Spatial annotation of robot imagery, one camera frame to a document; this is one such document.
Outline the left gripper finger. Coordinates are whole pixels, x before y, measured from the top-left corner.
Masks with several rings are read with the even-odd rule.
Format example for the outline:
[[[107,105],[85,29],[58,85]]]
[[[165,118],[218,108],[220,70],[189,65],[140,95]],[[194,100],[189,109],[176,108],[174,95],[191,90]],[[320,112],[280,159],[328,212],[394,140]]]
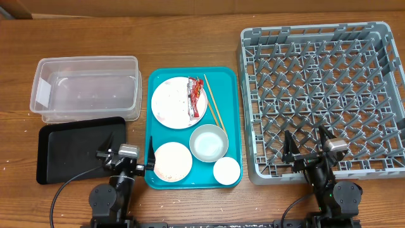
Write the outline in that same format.
[[[156,157],[154,154],[154,148],[153,148],[153,137],[151,136],[149,139],[149,148],[148,148],[148,154],[147,154],[147,170],[154,170],[156,162]]]
[[[111,149],[113,142],[113,133],[111,133],[107,139],[98,147],[97,152],[108,152]]]

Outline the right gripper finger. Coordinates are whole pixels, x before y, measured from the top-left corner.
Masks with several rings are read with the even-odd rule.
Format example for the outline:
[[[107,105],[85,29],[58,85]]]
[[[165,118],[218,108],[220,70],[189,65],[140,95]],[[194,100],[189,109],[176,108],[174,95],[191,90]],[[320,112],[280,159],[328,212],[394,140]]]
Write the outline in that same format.
[[[330,139],[335,139],[335,136],[324,125],[319,125],[318,131],[320,135],[321,146],[323,149],[326,149],[327,141]]]
[[[290,131],[285,130],[284,136],[283,155],[298,155],[299,150]]]

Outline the pink bowl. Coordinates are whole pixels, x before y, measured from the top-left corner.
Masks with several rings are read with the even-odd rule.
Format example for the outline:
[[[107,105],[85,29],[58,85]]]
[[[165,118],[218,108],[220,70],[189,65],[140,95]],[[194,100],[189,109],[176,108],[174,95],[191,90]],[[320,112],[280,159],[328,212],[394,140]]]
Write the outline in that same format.
[[[192,155],[189,149],[179,142],[161,145],[155,155],[154,173],[165,182],[178,182],[186,178],[192,168]]]

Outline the white cup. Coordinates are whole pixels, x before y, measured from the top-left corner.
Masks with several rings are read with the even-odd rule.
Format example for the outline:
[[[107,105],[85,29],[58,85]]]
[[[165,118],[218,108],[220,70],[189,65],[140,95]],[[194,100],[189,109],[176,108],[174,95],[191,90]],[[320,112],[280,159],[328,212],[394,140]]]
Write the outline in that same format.
[[[213,167],[215,179],[222,185],[236,183],[241,175],[240,165],[231,157],[220,158]]]

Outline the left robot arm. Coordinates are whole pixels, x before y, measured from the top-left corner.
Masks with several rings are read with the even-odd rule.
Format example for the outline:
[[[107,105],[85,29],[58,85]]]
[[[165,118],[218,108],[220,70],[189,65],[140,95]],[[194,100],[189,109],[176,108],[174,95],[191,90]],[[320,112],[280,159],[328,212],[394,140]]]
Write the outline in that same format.
[[[92,208],[91,227],[140,227],[136,219],[129,215],[129,204],[137,176],[144,177],[153,170],[156,162],[153,139],[149,139],[145,165],[137,162],[139,148],[121,144],[118,150],[112,148],[113,134],[110,134],[96,151],[96,158],[104,163],[102,168],[110,170],[107,184],[96,186],[89,195]]]

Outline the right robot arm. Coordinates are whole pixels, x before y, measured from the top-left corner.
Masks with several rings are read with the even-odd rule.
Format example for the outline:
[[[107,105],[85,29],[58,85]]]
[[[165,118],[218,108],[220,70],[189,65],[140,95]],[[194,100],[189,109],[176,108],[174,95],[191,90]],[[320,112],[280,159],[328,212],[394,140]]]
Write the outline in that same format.
[[[363,189],[351,181],[337,181],[332,168],[342,161],[348,152],[345,140],[334,136],[325,126],[318,127],[321,151],[301,155],[289,131],[285,131],[282,161],[292,163],[294,172],[302,172],[313,192],[293,202],[283,213],[281,227],[287,227],[285,217],[298,203],[314,196],[319,211],[309,212],[306,218],[293,222],[293,227],[360,227],[353,218],[359,213]]]

